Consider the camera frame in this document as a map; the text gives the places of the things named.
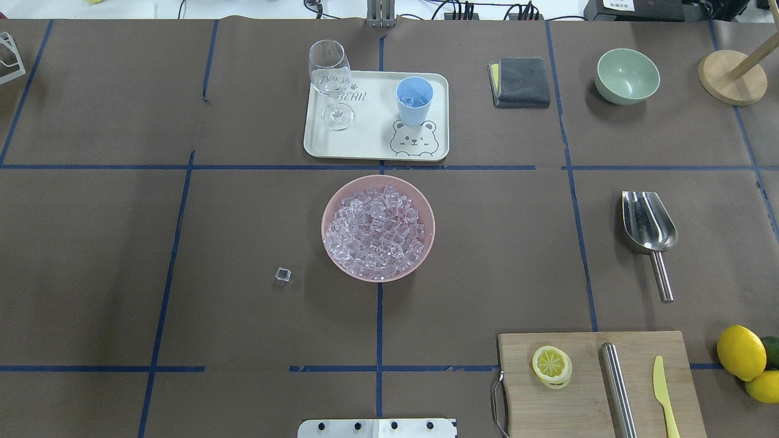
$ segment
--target yellow knife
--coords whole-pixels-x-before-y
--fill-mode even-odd
[[[663,369],[663,357],[654,358],[654,370],[652,371],[652,386],[654,387],[654,397],[663,405],[665,413],[665,428],[668,431],[668,438],[679,438],[679,430],[676,429],[676,420],[674,412],[671,410],[671,399],[668,397],[668,387],[665,386],[665,370]]]

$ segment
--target blue tape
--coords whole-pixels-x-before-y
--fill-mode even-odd
[[[751,171],[752,166],[562,166],[567,171]]]
[[[373,164],[197,164],[197,171],[374,171]]]
[[[714,50],[720,50],[720,43],[717,41],[717,33],[714,32],[714,21],[709,20],[709,34],[711,35],[711,43],[714,46]]]
[[[379,293],[376,297],[376,418],[383,416],[382,409],[382,374],[384,363],[384,284],[378,283]]]
[[[192,178],[192,164],[195,162],[195,151],[189,155],[187,164],[187,175],[184,179],[184,189],[182,190],[182,201],[178,206],[178,219],[176,220],[176,232],[173,238],[173,248],[171,250],[171,259],[167,265],[167,278],[165,280],[165,293],[162,296],[162,306],[160,308],[160,319],[157,321],[157,335],[154,338],[154,350],[151,355],[151,365],[149,370],[149,379],[146,382],[146,396],[143,398],[143,410],[141,411],[141,423],[138,428],[138,438],[143,438],[146,432],[146,420],[149,417],[149,406],[151,404],[151,394],[154,389],[154,374],[157,371],[157,360],[160,356],[160,345],[162,344],[162,331],[165,326],[165,316],[167,315],[167,303],[171,295],[171,284],[173,283],[173,269],[178,255],[178,240],[182,235],[182,221],[184,219],[184,209],[187,204],[187,195],[189,194],[189,181]]]
[[[384,71],[384,38],[386,38],[386,36],[379,38],[379,71],[380,72]]]
[[[387,169],[394,171],[534,171],[536,167],[533,165],[506,165],[506,166],[494,166],[494,165],[437,165],[428,166],[424,164],[411,165],[411,166],[387,166]]]
[[[587,280],[587,299],[590,301],[590,325],[592,331],[597,331],[597,315],[595,314],[595,300],[592,295],[592,282],[590,281],[590,266],[587,263],[587,250],[584,248],[584,233],[582,231],[581,216],[579,214],[579,200],[576,198],[576,184],[573,181],[573,170],[571,162],[571,152],[568,144],[568,135],[566,134],[566,127],[562,123],[562,98],[560,97],[560,85],[557,77],[557,65],[555,64],[555,49],[552,43],[552,28],[549,26],[549,21],[545,22],[546,25],[546,40],[549,46],[549,61],[552,64],[552,78],[555,83],[555,99],[557,100],[557,115],[560,123],[560,133],[562,135],[562,143],[565,145],[566,151],[566,167],[568,172],[568,185],[571,189],[571,202],[573,203],[573,216],[576,220],[576,234],[579,236],[579,252],[584,265],[584,278]]]
[[[9,170],[133,170],[183,171],[181,164],[0,164]]]
[[[213,30],[211,30],[211,47],[208,49],[208,61],[206,62],[206,75],[203,77],[203,100],[208,101],[206,92],[208,91],[208,78],[211,75],[211,61],[213,61],[213,48],[217,45],[217,29],[219,29],[219,20],[213,21]]]
[[[374,373],[374,365],[304,365],[291,366],[290,373]]]
[[[465,371],[467,373],[487,373],[500,369],[497,365],[387,365],[388,373],[441,373],[446,371]]]
[[[691,363],[690,369],[724,369],[724,367],[718,363]]]
[[[148,373],[149,366],[0,365],[0,373]],[[205,366],[159,366],[158,373],[204,373]]]
[[[714,21],[709,20],[709,34],[711,36],[711,43],[714,46],[714,50],[720,50],[719,41],[717,41],[717,32],[714,30]],[[766,186],[763,184],[763,177],[760,175],[761,168],[757,165],[755,154],[752,149],[752,143],[749,142],[749,135],[746,133],[744,127],[744,121],[741,118],[741,112],[737,106],[732,105],[733,114],[735,116],[736,123],[738,124],[738,130],[741,132],[741,138],[744,141],[746,147],[746,153],[749,156],[749,162],[752,164],[751,170],[755,172],[755,179],[757,185],[760,187],[760,195],[763,197],[763,205],[766,207],[768,214],[768,220],[771,223],[771,229],[774,231],[774,239],[779,242],[779,226],[777,226],[777,219],[774,215],[774,209],[771,207],[771,202],[768,200],[768,193],[766,193]]]
[[[752,151],[752,144],[749,142],[749,136],[746,134],[746,128],[744,122],[741,119],[741,112],[738,107],[733,105],[733,113],[735,114],[735,120],[738,123],[738,129],[741,130],[741,137],[744,139],[744,146],[746,147],[746,153],[749,155],[749,161],[752,163],[753,170],[755,172],[755,178],[757,184],[760,186],[760,195],[763,197],[763,205],[766,207],[768,213],[768,219],[771,223],[771,228],[774,230],[774,238],[779,242],[779,228],[777,227],[777,219],[774,216],[774,209],[771,208],[771,202],[768,200],[768,193],[766,193],[766,186],[763,184],[763,177],[760,175],[760,170],[757,167],[757,160],[755,160],[755,154]]]
[[[30,92],[30,86],[33,84],[33,79],[35,78],[35,72],[38,71],[38,65],[41,63],[41,58],[44,55],[44,49],[46,48],[46,43],[48,42],[49,34],[51,34],[51,27],[54,26],[54,20],[50,19],[48,26],[46,26],[46,33],[44,34],[44,39],[41,41],[41,47],[38,48],[38,55],[35,57],[35,63],[33,64],[33,68],[30,70],[30,76],[27,77],[27,84],[24,86],[24,91],[22,92],[22,98],[19,99],[19,106],[16,107],[16,114],[13,116],[13,122],[11,122],[11,127],[8,130],[8,135],[5,137],[5,144],[2,147],[2,152],[0,152],[0,164],[3,164],[5,161],[5,155],[8,153],[8,148],[11,145],[11,139],[13,138],[13,133],[16,131],[16,123],[19,122],[19,116],[22,114],[22,108],[24,108],[24,102],[27,100],[27,94]]]

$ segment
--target wooden stand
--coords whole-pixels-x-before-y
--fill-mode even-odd
[[[770,0],[774,22],[779,26],[776,0]],[[731,105],[755,104],[766,93],[768,78],[758,62],[779,47],[779,32],[747,56],[740,51],[718,50],[700,61],[698,77],[703,88]]]

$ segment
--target stainless steel rolling pin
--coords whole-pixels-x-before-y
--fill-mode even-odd
[[[617,411],[612,412],[612,417],[615,417],[617,423],[615,428],[618,433],[617,438],[637,438],[636,425],[633,424],[633,413],[630,411],[628,402],[628,391],[622,378],[622,368],[619,366],[617,347],[611,342],[605,342],[601,345],[601,359],[606,368],[608,391]]]

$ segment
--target white metal plate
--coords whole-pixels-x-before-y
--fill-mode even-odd
[[[456,424],[455,419],[306,420],[298,438],[456,438]]]
[[[422,126],[402,125],[395,87],[408,76],[420,76],[433,85],[433,100]],[[329,99],[314,86],[308,90],[303,147],[314,157],[373,160],[440,161],[449,153],[449,83],[437,73],[363,72],[352,70],[351,90],[340,102],[354,110],[354,123],[343,131],[324,126],[322,113]],[[424,137],[426,147],[402,146],[406,136]]]

